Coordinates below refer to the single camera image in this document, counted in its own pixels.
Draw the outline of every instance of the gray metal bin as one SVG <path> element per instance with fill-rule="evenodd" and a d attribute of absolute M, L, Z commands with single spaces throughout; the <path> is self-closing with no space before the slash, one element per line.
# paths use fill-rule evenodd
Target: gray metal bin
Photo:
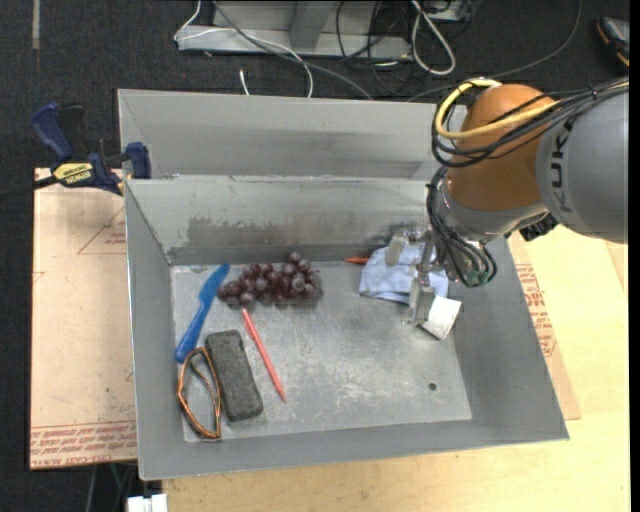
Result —
<path fill-rule="evenodd" d="M 432 105 L 120 91 L 123 145 L 150 149 L 153 179 L 126 184 L 139 467 L 144 479 L 397 457 L 566 439 L 508 247 L 442 341 L 406 306 L 358 294 L 345 257 L 424 227 Z M 258 418 L 202 441 L 176 400 L 177 340 L 206 276 L 300 250 L 320 270 L 312 305 L 257 306 L 288 401 L 250 338 Z M 220 301 L 202 337 L 243 331 Z"/>

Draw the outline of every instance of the clamp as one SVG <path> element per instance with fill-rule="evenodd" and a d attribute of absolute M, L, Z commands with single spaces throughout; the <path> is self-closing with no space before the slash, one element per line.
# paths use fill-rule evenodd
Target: clamp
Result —
<path fill-rule="evenodd" d="M 31 124 L 42 143 L 56 153 L 57 160 L 50 167 L 51 176 L 4 192 L 0 194 L 0 200 L 56 183 L 68 188 L 94 187 L 123 195 L 122 179 L 112 169 L 126 161 L 131 162 L 133 167 L 130 177 L 151 178 L 149 154 L 140 142 L 133 142 L 126 147 L 124 153 L 108 158 L 103 158 L 96 151 L 86 153 L 82 137 L 83 111 L 80 105 L 60 108 L 57 103 L 51 102 L 31 116 Z M 61 124 L 71 134 L 72 142 L 65 135 Z"/>

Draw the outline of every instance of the yellow clamp label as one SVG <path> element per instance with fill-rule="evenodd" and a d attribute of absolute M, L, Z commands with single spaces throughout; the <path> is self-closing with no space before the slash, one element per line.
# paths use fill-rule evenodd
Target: yellow clamp label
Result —
<path fill-rule="evenodd" d="M 74 183 L 90 178 L 92 170 L 93 166 L 88 162 L 71 162 L 62 164 L 55 169 L 53 175 L 66 185 L 73 185 Z"/>

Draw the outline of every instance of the black carpet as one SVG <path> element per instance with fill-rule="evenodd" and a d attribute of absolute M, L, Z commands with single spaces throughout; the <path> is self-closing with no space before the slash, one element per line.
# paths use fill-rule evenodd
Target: black carpet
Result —
<path fill-rule="evenodd" d="M 398 8 L 407 3 L 398 2 Z M 305 94 L 302 68 L 277 57 L 179 52 L 172 37 L 191 16 L 195 2 L 39 4 L 39 49 L 33 44 L 34 2 L 3 0 L 0 6 L 0 192 L 27 185 L 34 167 L 53 163 L 54 155 L 30 125 L 31 114 L 50 101 L 81 103 L 87 137 L 112 154 L 119 150 L 119 88 L 242 94 L 238 71 L 243 69 L 253 94 Z M 601 16 L 629 21 L 629 0 L 484 0 L 468 26 L 443 27 L 458 62 L 454 73 L 445 78 L 416 73 L 399 95 L 389 91 L 402 85 L 402 77 L 374 77 L 363 63 L 309 62 L 348 76 L 376 99 L 403 101 L 465 78 L 521 68 L 554 52 L 571 34 L 579 5 L 577 28 L 560 53 L 501 79 L 550 92 L 620 77 L 623 71 L 604 48 L 594 23 Z M 423 46 L 434 62 L 446 63 L 435 42 L 427 37 Z M 314 79 L 317 97 L 360 97 L 331 76 L 314 72 Z M 419 101 L 438 99 L 431 95 Z M 0 202 L 0 510 L 85 510 L 93 468 L 28 469 L 32 207 L 30 195 Z M 97 468 L 94 510 L 112 510 L 117 504 L 114 471 L 121 480 L 134 472 L 125 465 Z M 131 485 L 135 489 L 134 479 Z"/>

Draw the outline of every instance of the blue cloth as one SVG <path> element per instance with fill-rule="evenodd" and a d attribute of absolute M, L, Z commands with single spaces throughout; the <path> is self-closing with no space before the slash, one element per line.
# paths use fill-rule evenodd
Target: blue cloth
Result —
<path fill-rule="evenodd" d="M 423 247 L 424 244 L 406 245 L 398 263 L 392 267 L 385 262 L 387 247 L 374 251 L 362 269 L 360 294 L 409 304 L 411 282 L 417 275 L 416 264 L 420 261 Z M 429 282 L 436 295 L 446 297 L 449 293 L 449 280 L 444 270 L 429 272 Z"/>

